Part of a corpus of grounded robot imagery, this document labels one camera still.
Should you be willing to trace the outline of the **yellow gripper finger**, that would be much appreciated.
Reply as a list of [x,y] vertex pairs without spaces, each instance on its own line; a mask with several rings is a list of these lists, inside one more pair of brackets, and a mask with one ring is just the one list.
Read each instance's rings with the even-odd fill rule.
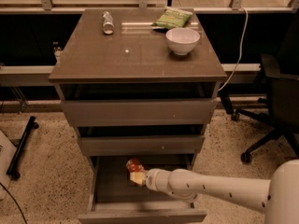
[[145,172],[131,172],[130,180],[138,186],[144,186],[146,184],[146,173]]

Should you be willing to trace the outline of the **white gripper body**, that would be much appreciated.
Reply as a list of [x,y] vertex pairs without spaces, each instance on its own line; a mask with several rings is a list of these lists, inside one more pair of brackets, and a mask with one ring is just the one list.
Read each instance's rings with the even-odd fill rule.
[[170,171],[162,169],[150,169],[146,173],[146,187],[160,192],[171,192],[169,186]]

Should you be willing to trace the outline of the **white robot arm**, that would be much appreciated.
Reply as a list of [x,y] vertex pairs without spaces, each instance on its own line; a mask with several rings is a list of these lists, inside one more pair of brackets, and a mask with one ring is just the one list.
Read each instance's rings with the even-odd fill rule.
[[209,195],[265,214],[264,224],[299,224],[299,160],[280,165],[269,179],[201,175],[176,169],[145,169],[137,159],[126,163],[139,186],[192,203]]

